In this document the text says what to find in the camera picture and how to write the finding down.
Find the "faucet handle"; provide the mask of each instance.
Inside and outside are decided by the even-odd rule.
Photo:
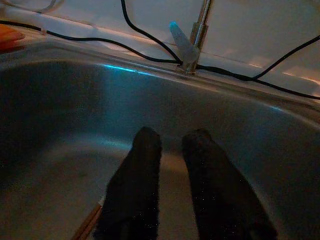
[[[187,36],[175,21],[172,21],[170,23],[170,31],[173,36],[174,42],[178,47],[178,51],[182,58],[182,61],[185,64],[191,64],[195,62],[200,54],[199,49],[189,41]]]

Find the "black cable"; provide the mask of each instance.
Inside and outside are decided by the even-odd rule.
[[[42,30],[40,27],[37,27],[37,26],[33,26],[33,25],[30,25],[30,24],[25,24],[25,23],[13,22],[13,21],[0,20],[0,24],[6,24],[6,25],[11,25],[11,26],[16,26],[16,27],[23,27],[23,28],[36,30],[36,31],[41,31]],[[176,60],[166,60],[166,59],[158,59],[158,58],[150,57],[150,56],[144,55],[144,54],[134,50],[133,48],[131,48],[131,47],[127,46],[127,45],[124,45],[124,44],[122,44],[120,42],[113,41],[113,40],[110,40],[110,39],[105,39],[105,38],[100,38],[100,37],[72,37],[72,36],[62,35],[62,34],[59,34],[59,33],[53,32],[53,31],[46,31],[46,32],[48,34],[52,35],[52,36],[63,38],[63,39],[66,39],[66,40],[71,40],[71,41],[81,41],[81,42],[84,42],[84,41],[102,41],[102,42],[106,42],[106,43],[111,43],[111,44],[118,45],[118,46],[120,46],[122,48],[125,48],[125,49],[137,54],[138,56],[140,56],[142,58],[145,58],[147,60],[150,60],[150,61],[154,61],[154,62],[158,62],[158,63],[177,64]],[[258,80],[258,79],[256,79],[256,77],[250,77],[250,76],[246,76],[246,75],[233,73],[233,72],[225,70],[223,68],[214,67],[214,66],[203,66],[203,65],[199,65],[198,64],[197,65],[197,69],[206,70],[206,71],[210,71],[210,72],[213,72],[213,73],[218,73],[218,74],[234,77],[234,78],[237,78],[237,79],[245,81],[245,82],[256,82],[256,83],[259,83],[261,85],[265,85],[265,86],[280,90],[282,92],[293,94],[293,95],[297,95],[297,96],[300,96],[300,97],[320,100],[320,97],[318,97],[318,96],[308,95],[308,94],[304,94],[304,93],[301,93],[301,92],[289,90],[289,89],[286,89],[286,88],[283,88],[283,87],[280,87],[280,86],[277,86],[277,85],[274,85],[274,84],[271,84],[271,83],[268,83],[268,82],[265,82],[265,81]]]
[[[40,27],[37,26],[33,26],[33,25],[29,25],[29,24],[25,24],[25,23],[19,23],[19,22],[12,22],[12,21],[5,21],[5,20],[0,20],[0,24],[6,24],[6,25],[11,25],[11,26],[17,26],[17,27],[23,27],[23,28],[28,28],[28,29],[32,29],[32,30],[36,30],[36,31],[41,31]],[[77,42],[87,42],[87,41],[100,41],[100,42],[105,42],[105,43],[110,43],[110,44],[114,44],[117,46],[120,46],[124,49],[127,49],[135,54],[137,54],[138,56],[153,61],[153,62],[158,62],[158,63],[170,63],[170,64],[176,64],[177,61],[176,60],[167,60],[167,59],[159,59],[159,58],[154,58],[151,56],[147,56],[141,52],[138,52],[137,50],[122,44],[120,42],[114,41],[114,40],[110,40],[110,39],[105,39],[105,38],[101,38],[101,37],[73,37],[73,36],[65,36],[53,31],[46,31],[47,34],[55,36],[55,37],[59,37],[62,39],[66,39],[66,40],[71,40],[71,41],[77,41]]]
[[[147,38],[155,41],[157,44],[159,44],[161,47],[163,47],[165,50],[167,50],[168,53],[171,54],[171,56],[176,60],[177,64],[182,64],[182,61],[180,60],[180,58],[167,45],[165,45],[162,41],[160,41],[156,37],[152,36],[151,34],[147,33],[146,31],[142,30],[141,28],[138,28],[137,26],[135,26],[131,22],[131,20],[129,19],[129,16],[128,16],[127,7],[126,7],[126,1],[125,0],[121,0],[121,6],[122,6],[124,19],[125,19],[126,23],[129,25],[130,28],[132,28],[136,32],[146,36]]]
[[[273,63],[271,66],[269,66],[266,70],[259,73],[258,75],[254,76],[255,79],[261,78],[262,76],[266,75],[268,72],[270,72],[273,68],[275,68],[278,64],[283,62],[285,59],[290,57],[291,55],[295,54],[296,52],[300,51],[301,49],[304,49],[305,47],[317,42],[320,40],[320,35],[316,36],[315,38],[301,44],[300,46],[296,47],[295,49],[291,50],[287,54],[285,54],[283,57],[281,57],[279,60],[277,60],[275,63]]]

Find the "white wall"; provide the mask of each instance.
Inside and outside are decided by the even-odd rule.
[[[49,0],[11,2],[36,7]],[[170,44],[174,43],[170,22],[176,21],[189,35],[202,5],[201,0],[126,0],[126,3],[130,18],[137,26]],[[48,14],[140,36],[125,23],[120,0],[61,0],[59,7]],[[2,15],[35,23],[31,18],[4,12]],[[320,0],[215,0],[208,25],[200,62],[254,75],[320,34]],[[62,30],[59,26],[52,28],[57,32]],[[319,56],[320,42],[287,59],[263,80],[274,82],[276,79],[281,85],[282,80],[290,80],[298,89],[301,79],[320,81]]]

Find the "sink basin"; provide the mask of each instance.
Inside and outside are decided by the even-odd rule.
[[[71,239],[143,126],[163,141],[158,239],[198,239],[181,154],[197,128],[250,182],[279,239],[319,233],[315,103],[43,42],[0,55],[0,108],[0,239]]]

